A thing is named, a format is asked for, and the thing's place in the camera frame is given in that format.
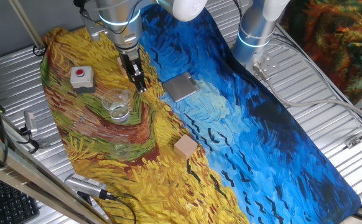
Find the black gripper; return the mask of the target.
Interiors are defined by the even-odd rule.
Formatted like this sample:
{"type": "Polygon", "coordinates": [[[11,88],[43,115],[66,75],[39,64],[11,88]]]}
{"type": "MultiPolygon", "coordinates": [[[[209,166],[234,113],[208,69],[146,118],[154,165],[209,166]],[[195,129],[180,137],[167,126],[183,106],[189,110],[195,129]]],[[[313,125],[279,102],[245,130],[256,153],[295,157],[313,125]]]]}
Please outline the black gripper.
{"type": "Polygon", "coordinates": [[[120,50],[119,58],[127,76],[132,78],[138,92],[144,93],[147,88],[144,80],[144,71],[142,69],[139,49],[128,51],[120,50]]]}

